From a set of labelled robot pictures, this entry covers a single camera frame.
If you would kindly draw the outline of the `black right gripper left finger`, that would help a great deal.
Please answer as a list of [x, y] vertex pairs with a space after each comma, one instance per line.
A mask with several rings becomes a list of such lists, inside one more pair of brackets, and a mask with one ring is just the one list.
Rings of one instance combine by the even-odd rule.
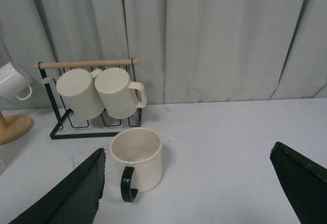
[[105, 184], [106, 154], [97, 149], [11, 223], [93, 223]]

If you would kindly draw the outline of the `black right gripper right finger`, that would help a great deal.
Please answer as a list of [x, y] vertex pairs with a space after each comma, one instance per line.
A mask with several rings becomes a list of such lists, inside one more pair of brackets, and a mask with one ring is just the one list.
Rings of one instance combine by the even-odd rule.
[[281, 142], [270, 161], [299, 221], [326, 223], [326, 168]]

